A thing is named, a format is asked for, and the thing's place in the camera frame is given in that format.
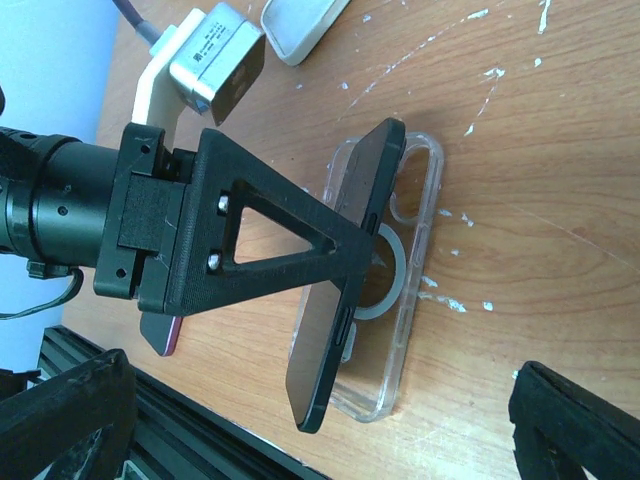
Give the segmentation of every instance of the phone side button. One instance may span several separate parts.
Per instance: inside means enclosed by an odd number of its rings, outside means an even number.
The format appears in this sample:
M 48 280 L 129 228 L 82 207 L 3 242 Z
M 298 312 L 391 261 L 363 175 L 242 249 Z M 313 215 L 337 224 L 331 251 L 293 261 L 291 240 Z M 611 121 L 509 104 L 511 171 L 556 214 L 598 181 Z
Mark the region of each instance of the phone side button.
M 338 322 L 338 327 L 336 328 L 336 334 L 334 338 L 334 343 L 336 346 L 340 346 L 344 343 L 347 338 L 347 333 L 349 333 L 349 326 L 351 322 L 351 309 L 345 308 L 342 311 L 342 315 L 340 315 L 340 321 Z

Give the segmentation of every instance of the white paint speck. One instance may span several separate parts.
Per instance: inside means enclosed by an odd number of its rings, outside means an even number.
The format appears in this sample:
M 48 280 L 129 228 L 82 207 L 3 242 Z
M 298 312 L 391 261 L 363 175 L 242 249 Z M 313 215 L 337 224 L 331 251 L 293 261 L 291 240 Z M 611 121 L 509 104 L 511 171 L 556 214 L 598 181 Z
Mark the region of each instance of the white paint speck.
M 428 287 L 436 288 L 438 286 L 438 282 L 430 279 L 426 275 L 422 276 L 422 281 L 427 284 Z
M 444 295 L 433 295 L 427 292 L 418 292 L 418 298 L 421 300 L 434 300 L 448 306 L 451 310 L 458 313 L 467 313 L 465 306 L 455 298 L 446 297 Z
M 485 8 L 484 10 L 480 10 L 479 12 L 472 13 L 467 16 L 467 20 L 473 20 L 474 18 L 482 18 L 486 17 L 489 14 L 489 9 Z
M 373 255 L 371 256 L 371 265 L 389 268 L 378 252 L 373 252 Z
M 473 227 L 473 225 L 475 224 L 475 222 L 471 220 L 466 213 L 462 213 L 462 221 L 467 222 L 467 225 L 469 227 Z
M 542 35 L 547 29 L 547 15 L 549 14 L 549 7 L 551 6 L 551 0 L 542 0 L 540 5 L 544 5 L 542 9 L 542 15 L 540 15 L 540 26 L 538 27 L 538 35 Z
M 502 78 L 504 77 L 505 73 L 505 70 L 503 70 L 502 68 L 494 67 L 491 70 L 487 70 L 486 72 L 484 72 L 484 75 L 485 77 Z

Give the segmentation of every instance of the cable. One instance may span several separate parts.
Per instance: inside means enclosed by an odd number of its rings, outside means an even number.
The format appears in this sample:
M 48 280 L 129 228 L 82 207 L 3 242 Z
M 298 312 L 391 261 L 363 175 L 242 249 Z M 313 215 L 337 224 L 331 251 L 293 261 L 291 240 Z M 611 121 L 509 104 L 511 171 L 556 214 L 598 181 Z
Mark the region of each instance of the cable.
M 136 33 L 144 38 L 150 46 L 153 46 L 158 41 L 162 35 L 160 31 L 142 18 L 142 15 L 138 13 L 129 0 L 113 0 L 113 3 L 118 7 L 127 22 L 135 29 Z
M 69 287 L 67 287 L 67 289 L 58 298 L 51 300 L 48 303 L 43 303 L 42 305 L 28 308 L 27 310 L 23 310 L 22 312 L 0 313 L 0 320 L 13 320 L 16 318 L 26 317 L 27 315 L 33 315 L 34 313 L 39 313 L 50 308 L 58 307 L 67 303 L 69 300 L 72 300 L 76 295 L 78 295 L 78 292 L 80 292 L 80 288 L 82 288 L 84 274 L 79 268 L 72 269 L 71 273 L 73 273 L 73 279 L 71 280 L 71 283 L 69 283 Z
M 2 112 L 4 111 L 4 93 L 2 93 L 2 87 L 0 87 L 0 115 L 2 115 Z
M 133 28 L 138 28 L 144 19 L 142 15 L 138 13 L 136 8 L 131 5 L 129 0 L 113 0 L 113 3 L 118 7 L 122 16 L 131 24 Z

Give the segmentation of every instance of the gray cable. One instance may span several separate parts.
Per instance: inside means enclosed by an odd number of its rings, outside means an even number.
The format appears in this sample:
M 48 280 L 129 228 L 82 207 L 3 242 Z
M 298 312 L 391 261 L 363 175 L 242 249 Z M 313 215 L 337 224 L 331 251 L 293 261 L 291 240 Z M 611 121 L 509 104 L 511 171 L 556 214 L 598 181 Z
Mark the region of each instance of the gray cable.
M 138 13 L 129 0 L 113 0 L 113 3 L 118 7 L 127 22 L 136 30 L 136 33 L 144 38 L 149 45 L 153 46 L 158 41 L 162 35 L 160 31 L 142 18 L 142 15 Z

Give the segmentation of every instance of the circular magnetic ring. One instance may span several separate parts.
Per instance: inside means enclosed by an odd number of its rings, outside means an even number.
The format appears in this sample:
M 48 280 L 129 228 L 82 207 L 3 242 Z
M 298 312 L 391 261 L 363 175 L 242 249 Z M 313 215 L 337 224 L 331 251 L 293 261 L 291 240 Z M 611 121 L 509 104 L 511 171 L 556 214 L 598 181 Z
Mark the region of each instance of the circular magnetic ring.
M 386 223 L 381 223 L 378 235 L 387 241 L 391 247 L 391 251 L 393 252 L 393 258 L 396 264 L 393 284 L 391 285 L 389 292 L 387 292 L 380 302 L 375 305 L 371 305 L 370 307 L 356 308 L 356 311 L 353 314 L 353 317 L 356 320 L 374 320 L 389 311 L 400 296 L 400 292 L 402 292 L 402 285 L 404 284 L 404 278 L 407 275 L 407 256 L 404 252 L 404 247 L 402 246 L 402 241 L 400 240 L 400 237 L 398 237 L 398 234 Z

